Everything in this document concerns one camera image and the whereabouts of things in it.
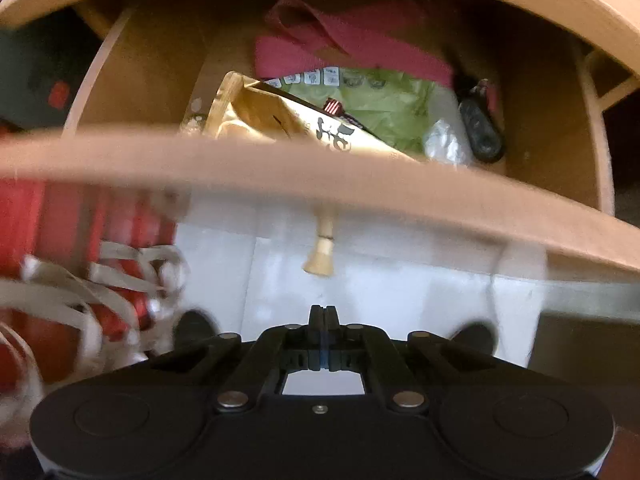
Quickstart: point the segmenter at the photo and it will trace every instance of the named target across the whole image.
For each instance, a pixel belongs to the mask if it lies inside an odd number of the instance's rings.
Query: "green package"
[[[422,136],[434,123],[429,100],[436,83],[405,72],[329,66],[267,83],[320,108],[328,98],[340,101],[367,130],[407,154],[423,153]]]

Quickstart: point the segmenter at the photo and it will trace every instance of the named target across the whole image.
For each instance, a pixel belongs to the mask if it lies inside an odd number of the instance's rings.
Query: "open wooden drawer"
[[[376,0],[305,1],[336,11]],[[435,265],[634,280],[640,231],[609,216],[606,134],[578,40],[495,0],[430,1],[455,12],[432,12],[420,46],[436,54],[444,45],[455,47],[466,69],[499,88],[507,155],[494,167],[407,167],[303,146],[175,137],[175,125],[195,100],[208,109],[226,72],[252,74],[254,39],[276,0],[130,0],[76,97],[64,139],[7,146],[0,171],[334,202],[418,219],[463,240],[455,245],[464,250],[436,251]],[[123,123],[128,126],[113,126]],[[174,126],[145,135],[155,124]],[[120,136],[125,130],[136,135]],[[469,256],[477,243],[542,248],[551,272],[534,272],[526,257],[514,264],[510,253],[504,268],[493,260],[478,268]]]

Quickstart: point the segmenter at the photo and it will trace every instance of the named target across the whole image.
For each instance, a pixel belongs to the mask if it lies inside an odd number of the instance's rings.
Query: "circular cover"
[[[471,466],[513,479],[564,478],[601,458],[614,424],[574,386],[455,386],[439,411],[453,451]]]
[[[47,396],[31,416],[41,457],[75,476],[120,478],[178,458],[204,421],[188,386],[74,384]]]

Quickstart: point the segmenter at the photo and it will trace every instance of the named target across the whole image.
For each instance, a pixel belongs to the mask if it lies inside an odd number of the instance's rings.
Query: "pink strap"
[[[287,27],[281,17],[285,9],[301,10],[311,15],[313,22]],[[352,66],[398,70],[451,88],[451,66],[381,32],[407,26],[423,17],[418,5],[410,0],[392,0],[392,3],[361,7],[341,16],[325,14],[301,0],[280,0],[268,12],[266,21],[282,35],[257,38],[255,73],[259,78],[272,78],[322,68],[327,62],[314,52],[332,46],[350,56]]]

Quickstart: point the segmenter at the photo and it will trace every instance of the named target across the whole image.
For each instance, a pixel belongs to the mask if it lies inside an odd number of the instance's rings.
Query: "silver bolt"
[[[244,392],[229,391],[218,396],[218,403],[224,408],[240,408],[249,402],[249,397]]]
[[[424,395],[411,391],[398,392],[394,395],[394,402],[401,408],[418,408],[424,403]]]

